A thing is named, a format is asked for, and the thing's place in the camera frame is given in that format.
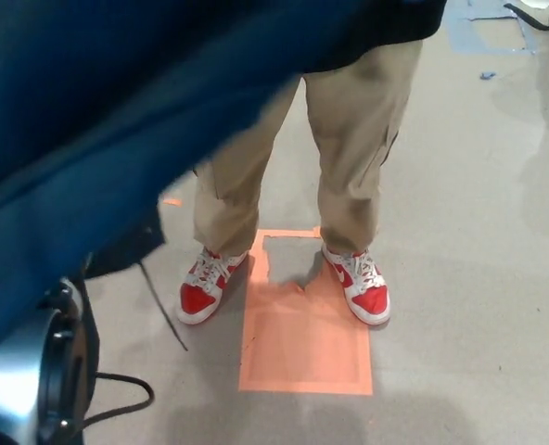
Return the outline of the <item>robot left black hand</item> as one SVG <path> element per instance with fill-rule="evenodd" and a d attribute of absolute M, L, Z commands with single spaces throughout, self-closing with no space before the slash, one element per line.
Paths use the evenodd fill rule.
<path fill-rule="evenodd" d="M 64 279 L 46 302 L 49 326 L 38 389 L 38 444 L 82 444 L 96 387 L 100 340 L 82 277 Z"/>

